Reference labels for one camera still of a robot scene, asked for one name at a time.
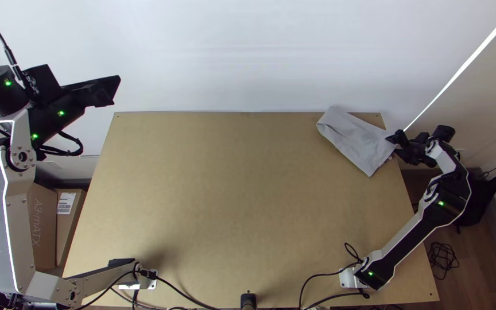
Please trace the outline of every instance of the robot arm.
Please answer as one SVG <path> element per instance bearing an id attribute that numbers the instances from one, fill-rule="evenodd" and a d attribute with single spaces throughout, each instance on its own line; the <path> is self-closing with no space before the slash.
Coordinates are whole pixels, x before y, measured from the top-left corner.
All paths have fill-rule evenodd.
<path id="1" fill-rule="evenodd" d="M 402 131 L 390 137 L 392 142 L 403 147 L 396 151 L 404 155 L 405 161 L 424 162 L 429 166 L 437 164 L 442 174 L 430 181 L 416 214 L 384 248 L 372 251 L 361 265 L 340 274 L 343 287 L 381 289 L 393 278 L 396 266 L 426 237 L 437 228 L 451 224 L 464 212 L 471 190 L 468 171 L 460 163 L 458 153 L 448 144 L 452 135 L 452 128 L 438 126 L 432 137 L 420 134 L 420 142 L 419 138 L 407 141 Z"/>
<path id="2" fill-rule="evenodd" d="M 113 104 L 115 89 L 107 92 L 100 80 L 80 84 L 59 87 L 61 91 L 56 91 L 58 94 L 52 100 L 34 107 L 10 68 L 0 67 L 0 126 L 4 128 L 1 133 L 6 133 L 0 138 L 0 292 L 19 296 L 18 301 L 31 308 L 55 309 L 58 305 L 74 309 L 82 304 L 84 297 L 113 284 L 131 289 L 156 287 L 155 280 L 139 275 L 156 274 L 156 271 L 149 273 L 135 259 L 115 259 L 105 268 L 70 278 L 36 271 L 26 193 L 40 156 L 37 146 L 82 115 L 86 106 L 108 105 L 109 100 Z M 47 85 L 38 83 L 38 86 L 42 94 L 47 94 L 44 91 Z M 63 110 L 70 111 L 66 118 L 58 113 Z M 32 123 L 32 115 L 43 120 Z M 38 132 L 34 135 L 31 128 Z"/>

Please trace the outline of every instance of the gray towel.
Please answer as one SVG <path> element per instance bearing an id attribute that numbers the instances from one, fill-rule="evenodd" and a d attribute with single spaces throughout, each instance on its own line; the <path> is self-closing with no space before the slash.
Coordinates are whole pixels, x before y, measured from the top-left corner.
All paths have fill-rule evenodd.
<path id="1" fill-rule="evenodd" d="M 317 122 L 319 133 L 369 177 L 384 164 L 396 148 L 384 140 L 389 136 L 380 129 L 331 106 Z"/>

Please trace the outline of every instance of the wooden table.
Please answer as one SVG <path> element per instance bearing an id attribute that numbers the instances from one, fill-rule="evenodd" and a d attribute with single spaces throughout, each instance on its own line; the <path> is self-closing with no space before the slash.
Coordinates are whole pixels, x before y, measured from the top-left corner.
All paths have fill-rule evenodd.
<path id="1" fill-rule="evenodd" d="M 379 114 L 355 115 L 383 127 Z M 297 307 L 308 276 L 353 261 L 344 242 L 366 255 L 413 215 L 396 161 L 367 177 L 319 134 L 320 116 L 116 113 L 64 275 L 134 257 L 215 307 L 238 308 L 247 290 L 259 307 Z M 320 277 L 303 303 L 342 292 L 337 276 Z M 368 292 L 324 305 L 438 300 L 424 247 Z M 139 300 L 196 307 L 163 283 Z M 96 304 L 127 305 L 112 292 Z"/>

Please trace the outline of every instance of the metal clamp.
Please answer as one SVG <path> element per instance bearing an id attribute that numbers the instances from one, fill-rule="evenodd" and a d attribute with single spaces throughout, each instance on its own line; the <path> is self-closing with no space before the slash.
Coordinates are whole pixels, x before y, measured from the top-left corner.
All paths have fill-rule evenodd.
<path id="1" fill-rule="evenodd" d="M 150 269 L 151 272 L 155 272 L 158 275 L 158 270 Z M 137 277 L 137 281 L 134 282 L 123 282 L 118 285 L 118 289 L 156 289 L 156 282 L 158 279 L 151 280 L 146 277 Z"/>
<path id="2" fill-rule="evenodd" d="M 342 288 L 367 288 L 361 280 L 355 276 L 360 267 L 351 267 L 340 273 L 340 285 Z"/>

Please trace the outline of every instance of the wooden floor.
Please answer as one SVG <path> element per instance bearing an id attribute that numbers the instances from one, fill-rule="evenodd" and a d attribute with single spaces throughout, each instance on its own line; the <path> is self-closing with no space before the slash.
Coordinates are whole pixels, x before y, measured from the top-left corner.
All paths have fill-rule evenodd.
<path id="1" fill-rule="evenodd" d="M 403 177 L 411 202 L 418 203 L 431 175 L 405 172 Z M 450 270 L 444 280 L 436 279 L 440 301 L 399 306 L 405 310 L 496 309 L 496 245 L 487 221 L 462 227 L 461 234 L 454 226 L 440 228 L 424 242 L 427 250 L 434 241 L 450 244 L 460 267 Z M 438 275 L 443 272 L 437 268 L 432 271 Z"/>

